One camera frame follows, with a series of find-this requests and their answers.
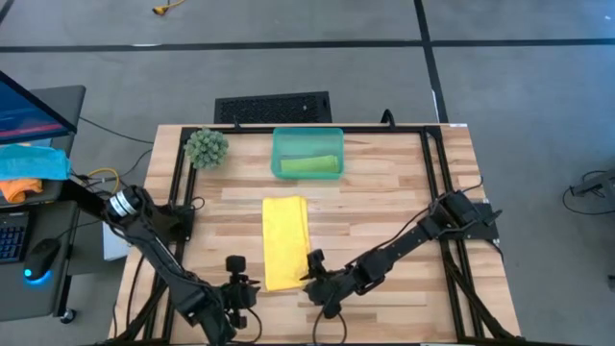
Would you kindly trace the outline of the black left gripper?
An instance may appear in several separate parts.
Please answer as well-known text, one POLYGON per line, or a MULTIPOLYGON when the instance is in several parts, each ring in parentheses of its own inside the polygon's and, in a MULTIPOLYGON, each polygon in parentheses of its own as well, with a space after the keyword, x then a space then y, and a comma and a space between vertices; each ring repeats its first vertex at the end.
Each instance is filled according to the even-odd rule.
POLYGON ((257 303, 259 284, 260 281, 246 276, 242 283, 229 283, 222 286, 225 312, 233 327, 237 329, 247 327, 247 317, 242 314, 242 311, 251 309, 257 303))

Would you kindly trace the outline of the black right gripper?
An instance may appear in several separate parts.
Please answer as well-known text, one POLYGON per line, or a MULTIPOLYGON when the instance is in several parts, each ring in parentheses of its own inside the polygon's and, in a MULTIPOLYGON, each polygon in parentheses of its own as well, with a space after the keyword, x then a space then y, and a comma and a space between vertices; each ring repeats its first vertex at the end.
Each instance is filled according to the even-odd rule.
POLYGON ((315 277, 310 273, 300 281, 304 284, 302 290, 314 304, 322 305, 326 318, 334 318, 341 312, 341 302, 357 292, 357 268, 348 267, 343 270, 319 270, 315 277))

